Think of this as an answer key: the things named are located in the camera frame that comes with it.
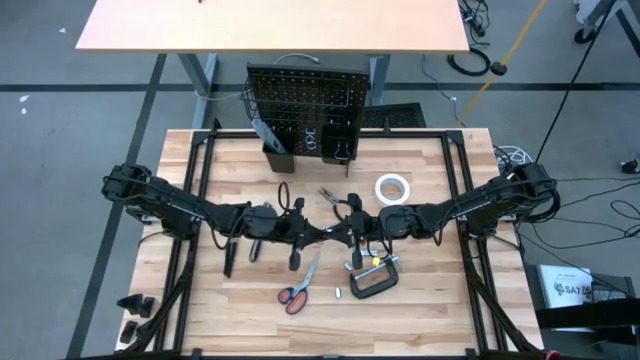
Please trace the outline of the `white printed box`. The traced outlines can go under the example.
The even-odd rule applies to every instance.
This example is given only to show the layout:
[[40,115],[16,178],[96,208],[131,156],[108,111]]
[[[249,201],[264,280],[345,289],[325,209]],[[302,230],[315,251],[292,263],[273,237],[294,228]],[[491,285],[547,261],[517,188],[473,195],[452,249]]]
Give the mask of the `white printed box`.
[[547,308],[592,302],[591,270],[572,266],[538,265],[538,277]]

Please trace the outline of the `tall black pegboard bin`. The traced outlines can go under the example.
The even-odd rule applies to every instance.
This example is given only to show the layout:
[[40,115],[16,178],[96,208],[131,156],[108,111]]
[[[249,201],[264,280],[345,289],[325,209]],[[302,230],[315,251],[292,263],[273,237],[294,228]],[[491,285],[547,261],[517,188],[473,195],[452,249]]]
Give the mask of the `tall black pegboard bin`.
[[294,173],[294,142],[290,132],[269,130],[262,152],[266,156],[271,170],[275,173]]

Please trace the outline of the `black handled needle-nose pliers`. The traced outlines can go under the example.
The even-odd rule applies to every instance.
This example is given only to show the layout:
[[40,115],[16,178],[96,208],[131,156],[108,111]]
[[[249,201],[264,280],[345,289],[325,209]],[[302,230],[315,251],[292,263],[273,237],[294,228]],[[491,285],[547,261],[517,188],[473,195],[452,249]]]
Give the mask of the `black handled needle-nose pliers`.
[[321,187],[318,190],[318,193],[325,198],[332,206],[332,211],[335,215],[335,217],[339,220],[339,221],[343,221],[344,217],[340,214],[338,207],[340,205],[346,205],[349,206],[349,202],[347,200],[344,199],[339,199],[336,198],[330,191],[328,191],[327,189],[325,189],[324,187]]

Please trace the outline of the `black equipment cart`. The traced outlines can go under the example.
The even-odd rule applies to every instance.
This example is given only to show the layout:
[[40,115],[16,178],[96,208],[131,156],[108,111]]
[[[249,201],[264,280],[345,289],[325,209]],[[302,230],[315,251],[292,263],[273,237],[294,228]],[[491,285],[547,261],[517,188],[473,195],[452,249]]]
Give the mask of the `black equipment cart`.
[[537,266],[527,265],[525,273],[546,350],[589,359],[640,359],[640,290],[629,277],[591,272],[591,303],[547,308]]

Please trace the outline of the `black perforated mat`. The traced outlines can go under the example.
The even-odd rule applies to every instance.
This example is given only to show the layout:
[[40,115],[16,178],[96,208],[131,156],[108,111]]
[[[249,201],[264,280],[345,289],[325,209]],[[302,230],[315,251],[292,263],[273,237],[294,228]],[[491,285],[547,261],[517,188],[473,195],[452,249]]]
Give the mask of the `black perforated mat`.
[[403,103],[364,108],[363,128],[425,128],[419,103]]

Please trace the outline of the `white tape roll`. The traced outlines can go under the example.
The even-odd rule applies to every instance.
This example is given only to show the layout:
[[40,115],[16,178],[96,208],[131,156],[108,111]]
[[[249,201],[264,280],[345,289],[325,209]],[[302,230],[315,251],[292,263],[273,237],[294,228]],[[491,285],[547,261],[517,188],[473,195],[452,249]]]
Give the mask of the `white tape roll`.
[[[396,186],[400,190],[400,197],[396,199],[391,199],[386,197],[382,192],[382,188],[385,185]],[[374,193],[377,201],[380,204],[383,204],[385,206],[403,205],[409,199],[411,194],[411,189],[410,189],[409,183],[404,177],[398,174],[388,173],[380,176],[376,180],[375,186],[374,186]]]

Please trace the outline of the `wide black pegboard bin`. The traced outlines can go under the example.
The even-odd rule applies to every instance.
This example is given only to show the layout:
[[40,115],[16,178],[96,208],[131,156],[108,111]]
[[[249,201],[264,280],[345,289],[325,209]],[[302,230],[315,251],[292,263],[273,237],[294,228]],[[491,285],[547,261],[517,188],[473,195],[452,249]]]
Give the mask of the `wide black pegboard bin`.
[[[334,152],[340,141],[349,143],[351,158],[348,161],[339,161],[334,158]],[[358,132],[354,128],[325,125],[320,139],[322,161],[328,164],[347,165],[356,157],[357,141]]]

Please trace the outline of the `grey torpedo level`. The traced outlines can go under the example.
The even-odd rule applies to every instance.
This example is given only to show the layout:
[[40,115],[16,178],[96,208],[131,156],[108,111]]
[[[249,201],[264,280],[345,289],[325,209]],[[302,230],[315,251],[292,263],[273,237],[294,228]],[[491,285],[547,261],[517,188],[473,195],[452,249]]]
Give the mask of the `grey torpedo level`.
[[256,134],[264,141],[264,143],[271,148],[274,152],[279,154],[287,154],[287,150],[277,138],[273,130],[260,118],[255,117],[251,119],[251,125],[256,131]]

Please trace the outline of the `light wooden desk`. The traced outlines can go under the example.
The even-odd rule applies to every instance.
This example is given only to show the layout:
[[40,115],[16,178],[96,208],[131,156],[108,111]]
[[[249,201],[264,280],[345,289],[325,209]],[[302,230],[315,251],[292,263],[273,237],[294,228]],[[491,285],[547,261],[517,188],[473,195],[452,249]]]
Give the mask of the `light wooden desk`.
[[200,96],[200,53],[365,54],[375,105],[392,55],[469,50],[456,0],[97,0],[76,47],[175,53]]

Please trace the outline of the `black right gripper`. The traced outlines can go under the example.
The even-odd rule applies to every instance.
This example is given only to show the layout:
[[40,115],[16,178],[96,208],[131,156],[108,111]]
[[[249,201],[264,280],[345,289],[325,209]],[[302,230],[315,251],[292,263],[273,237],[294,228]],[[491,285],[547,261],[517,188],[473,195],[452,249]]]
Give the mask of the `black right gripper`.
[[387,206],[381,209],[377,217],[372,217],[363,210],[362,201],[356,193],[347,195],[347,203],[351,208],[347,222],[331,226],[334,232],[328,233],[327,238],[345,245],[353,244],[352,266],[354,269],[361,269],[363,265],[362,243],[365,245],[366,252],[369,253],[370,243],[379,241],[387,252],[382,259],[392,258],[393,241],[408,237],[415,225],[415,212],[408,206]]

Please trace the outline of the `black aluminium table frame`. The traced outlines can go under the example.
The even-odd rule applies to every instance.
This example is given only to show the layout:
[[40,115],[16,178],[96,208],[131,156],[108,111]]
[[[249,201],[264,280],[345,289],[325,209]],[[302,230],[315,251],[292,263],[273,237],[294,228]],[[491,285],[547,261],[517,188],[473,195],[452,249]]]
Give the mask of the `black aluminium table frame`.
[[[335,222],[330,204],[318,193],[338,197],[356,192],[369,213],[379,210],[374,186],[387,173],[404,177],[414,203],[447,200],[463,190],[462,174],[481,185],[497,172],[491,138],[485,129],[397,129],[376,137],[366,131],[356,160],[348,167],[302,157],[295,172],[274,173],[261,140],[249,130],[217,135],[206,197],[215,203],[275,203],[281,182],[305,201],[304,214],[318,227]],[[166,321],[165,342],[180,341],[184,353],[200,349],[207,356],[462,356],[481,343],[494,346],[491,316],[477,329],[472,318],[459,236],[448,225],[440,244],[406,239],[394,249],[399,283],[365,300],[355,298],[343,267],[351,259],[344,245],[328,241],[306,248],[308,267],[320,252],[306,306],[288,315],[278,292],[304,278],[288,267],[290,250],[265,243],[250,262],[250,242],[240,240],[230,278],[223,274],[222,240],[208,227],[200,232],[192,290],[178,301]],[[335,297],[340,288],[342,297]]]

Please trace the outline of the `blue orange handled scissors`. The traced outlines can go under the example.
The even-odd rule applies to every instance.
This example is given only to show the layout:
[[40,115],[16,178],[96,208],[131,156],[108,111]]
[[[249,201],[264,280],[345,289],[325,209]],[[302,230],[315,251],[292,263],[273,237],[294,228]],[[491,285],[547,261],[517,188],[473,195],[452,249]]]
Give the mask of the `blue orange handled scissors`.
[[317,270],[321,253],[318,252],[315,256],[305,278],[301,283],[283,288],[277,295],[278,302],[285,306],[285,312],[288,315],[295,315],[299,313],[307,303],[308,300],[308,286],[310,285],[312,278]]

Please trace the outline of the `black C-clamp silver screw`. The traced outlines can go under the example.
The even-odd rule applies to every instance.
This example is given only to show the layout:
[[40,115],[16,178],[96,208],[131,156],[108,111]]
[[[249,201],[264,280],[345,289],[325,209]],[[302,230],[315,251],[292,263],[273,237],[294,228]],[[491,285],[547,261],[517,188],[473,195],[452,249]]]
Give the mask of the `black C-clamp silver screw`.
[[[351,293],[359,300],[363,300],[374,295],[380,294],[399,283],[399,272],[396,266],[400,267],[401,271],[404,271],[404,267],[401,264],[400,258],[396,255],[391,256],[383,260],[379,265],[372,267],[359,274],[351,273],[349,275],[349,286]],[[360,287],[358,282],[378,272],[385,272],[387,277],[378,282],[372,283],[367,287]]]

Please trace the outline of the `black metal pegboard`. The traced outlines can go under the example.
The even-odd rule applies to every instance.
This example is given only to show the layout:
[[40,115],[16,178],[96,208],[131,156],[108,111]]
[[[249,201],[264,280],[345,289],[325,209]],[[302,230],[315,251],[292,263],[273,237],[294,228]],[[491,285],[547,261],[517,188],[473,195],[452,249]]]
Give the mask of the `black metal pegboard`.
[[357,157],[370,73],[300,66],[246,66],[241,99],[275,173],[298,157],[348,167]]

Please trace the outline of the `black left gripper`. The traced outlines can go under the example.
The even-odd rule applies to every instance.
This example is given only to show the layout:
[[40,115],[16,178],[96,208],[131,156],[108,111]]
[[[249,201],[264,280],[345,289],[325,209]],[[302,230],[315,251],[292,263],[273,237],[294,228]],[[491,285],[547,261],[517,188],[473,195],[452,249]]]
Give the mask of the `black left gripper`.
[[276,216],[275,210],[266,206],[248,208],[244,211],[242,235],[248,239],[290,245],[289,269],[297,271],[301,262],[299,251],[302,245],[309,246],[328,239],[325,229],[305,220],[302,215],[303,207],[304,199],[298,197],[294,202],[294,209],[282,216]]

